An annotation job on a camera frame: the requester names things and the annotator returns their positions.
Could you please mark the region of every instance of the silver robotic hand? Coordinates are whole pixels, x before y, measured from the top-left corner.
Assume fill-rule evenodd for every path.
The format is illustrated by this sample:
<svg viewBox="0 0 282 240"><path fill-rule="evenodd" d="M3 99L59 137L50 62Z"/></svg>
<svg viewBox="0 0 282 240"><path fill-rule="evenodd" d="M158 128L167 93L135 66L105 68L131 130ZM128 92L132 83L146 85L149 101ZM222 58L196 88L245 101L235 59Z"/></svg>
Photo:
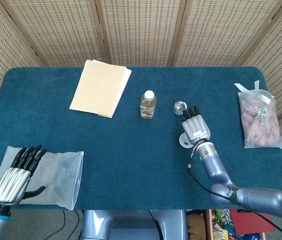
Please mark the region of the silver robotic hand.
<svg viewBox="0 0 282 240"><path fill-rule="evenodd" d="M210 188L210 199L223 207L247 207L258 212L282 217L282 190L237 187L229 177L213 143L209 141L211 133L196 106L189 114L183 111L185 120L183 129L190 143L194 146L193 152L200 155L208 178L213 185ZM189 163L187 172L194 178Z"/></svg>
<svg viewBox="0 0 282 240"><path fill-rule="evenodd" d="M10 219L10 207L19 204L22 199L39 195L45 189L41 186L35 191L25 192L39 161L46 153L45 149L38 153L41 147L22 148L0 180L0 234Z"/></svg>

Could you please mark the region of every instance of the paper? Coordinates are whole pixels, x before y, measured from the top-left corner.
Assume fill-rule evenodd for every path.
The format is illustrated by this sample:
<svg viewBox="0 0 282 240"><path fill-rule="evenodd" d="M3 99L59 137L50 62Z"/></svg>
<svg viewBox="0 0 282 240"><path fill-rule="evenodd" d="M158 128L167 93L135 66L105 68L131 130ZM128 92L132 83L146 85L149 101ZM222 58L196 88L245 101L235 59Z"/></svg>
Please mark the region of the paper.
<svg viewBox="0 0 282 240"><path fill-rule="evenodd" d="M70 109L111 118L131 72L124 66L87 60Z"/></svg>

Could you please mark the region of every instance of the robot finger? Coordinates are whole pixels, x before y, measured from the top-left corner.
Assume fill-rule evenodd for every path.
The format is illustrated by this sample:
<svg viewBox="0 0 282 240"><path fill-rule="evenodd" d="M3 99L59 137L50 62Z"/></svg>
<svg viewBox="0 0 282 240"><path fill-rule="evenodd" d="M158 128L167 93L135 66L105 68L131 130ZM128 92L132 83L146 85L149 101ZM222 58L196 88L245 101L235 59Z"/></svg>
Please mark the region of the robot finger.
<svg viewBox="0 0 282 240"><path fill-rule="evenodd" d="M34 147L30 147L28 150L25 151L25 153L23 153L21 160L18 162L17 166L19 169L23 167L25 161L27 160L27 158L29 157L29 154L33 151Z"/></svg>
<svg viewBox="0 0 282 240"><path fill-rule="evenodd" d="M22 148L16 155L15 158L11 164L11 168L15 168L17 166L17 164L19 163L22 154L25 152L26 147Z"/></svg>
<svg viewBox="0 0 282 240"><path fill-rule="evenodd" d="M42 147L42 145L37 146L37 147L30 153L29 157L27 158L27 160L26 160L26 162L25 162L25 164L24 164L24 166L23 166L23 169L28 170L28 168L31 166L31 164L32 164L32 162L33 162L33 160L34 160L34 158L35 158L37 152L41 149L41 147Z"/></svg>
<svg viewBox="0 0 282 240"><path fill-rule="evenodd" d="M193 110L191 108L189 108L189 113L190 113L191 118L195 117L195 114L194 114L194 112L193 112Z"/></svg>
<svg viewBox="0 0 282 240"><path fill-rule="evenodd" d="M43 155L46 153L46 149L42 150L42 152L40 152L34 159L34 161L32 162L31 166L29 167L29 171L31 172L31 176L33 175L34 171L36 170L37 165L39 164L41 158L43 157Z"/></svg>
<svg viewBox="0 0 282 240"><path fill-rule="evenodd" d="M194 111L195 111L196 116L201 115L197 106L194 106Z"/></svg>
<svg viewBox="0 0 282 240"><path fill-rule="evenodd" d="M183 110L183 115L185 117L185 119L190 119L189 115L187 114L186 110Z"/></svg>

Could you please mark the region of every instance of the clear plastic bag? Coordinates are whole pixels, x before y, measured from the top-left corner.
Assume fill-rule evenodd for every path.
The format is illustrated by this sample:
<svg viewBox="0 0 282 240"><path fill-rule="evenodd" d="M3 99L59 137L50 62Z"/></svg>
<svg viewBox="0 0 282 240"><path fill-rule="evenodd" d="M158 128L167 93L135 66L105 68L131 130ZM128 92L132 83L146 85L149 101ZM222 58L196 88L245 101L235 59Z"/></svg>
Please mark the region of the clear plastic bag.
<svg viewBox="0 0 282 240"><path fill-rule="evenodd" d="M0 179L21 148L8 146L0 166ZM47 152L30 179L26 191L46 189L20 204L59 205L73 210L79 193L84 152Z"/></svg>
<svg viewBox="0 0 282 240"><path fill-rule="evenodd" d="M245 148L281 148L276 100L266 90L256 89L239 93Z"/></svg>

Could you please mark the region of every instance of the black cable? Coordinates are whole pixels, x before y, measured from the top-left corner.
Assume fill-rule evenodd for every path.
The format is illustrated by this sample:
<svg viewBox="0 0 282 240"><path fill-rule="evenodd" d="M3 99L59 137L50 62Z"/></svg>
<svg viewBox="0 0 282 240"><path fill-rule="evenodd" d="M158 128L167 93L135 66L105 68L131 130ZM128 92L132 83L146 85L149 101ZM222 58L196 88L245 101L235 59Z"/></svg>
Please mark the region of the black cable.
<svg viewBox="0 0 282 240"><path fill-rule="evenodd" d="M68 238L67 238L66 240L69 240L69 239L70 239L70 237L73 235L73 233L74 233L75 230L77 229L77 226L79 226L80 216L79 216L79 214L77 213L76 210L74 210L74 211L75 211L75 213L76 213L76 215L77 215L77 223L76 223L74 229L72 230L72 232L70 233L70 235L68 236Z"/></svg>
<svg viewBox="0 0 282 240"><path fill-rule="evenodd" d="M159 222L154 219L154 217L153 217L153 215L152 215L150 210L149 210L149 213L150 213L150 215L151 215L151 217L153 219L153 222L154 222L154 224L155 224L155 226L157 228L157 231L159 232L160 240L164 240L163 234L162 234L162 229L161 229L161 226L159 225Z"/></svg>
<svg viewBox="0 0 282 240"><path fill-rule="evenodd" d="M44 240L49 239L50 237L52 237L53 235L57 234L58 232L60 232L65 226L65 211L63 210L63 226L59 229L56 230L54 233L50 234L49 236L47 236Z"/></svg>
<svg viewBox="0 0 282 240"><path fill-rule="evenodd" d="M218 193L216 193L216 192L214 192L214 191L211 191L211 190L207 189L206 187L204 187L204 186L194 177L194 175L191 173L191 169L190 169L190 168L187 168L187 173L188 173L188 174L194 179L194 181L195 181L202 189L204 189L205 191L207 191L207 192L209 192L209 193L211 193L211 194L214 194L214 195L216 195L216 196L218 196L218 197L224 198L224 199L226 199L226 200L228 200L228 201L231 200L231 199L230 199L229 197L227 197L227 196L223 196L223 195L221 195L221 194L218 194ZM238 204L238 206L241 206L241 207L243 207L243 208L245 208L245 209L247 209L247 210L249 210L249 211L255 213L256 215L260 216L262 219L264 219L265 221L267 221L269 224L271 224L272 226L274 226L277 230L279 230L279 231L282 233L282 229L281 229L279 226L277 226L277 225L276 225L275 223L273 223L271 220L268 220L266 217L264 217L263 215L261 215L259 212L253 210L252 208L250 208L250 207L248 207L248 206L246 206L246 205L244 205L244 204L242 204L242 203L237 203L237 204Z"/></svg>

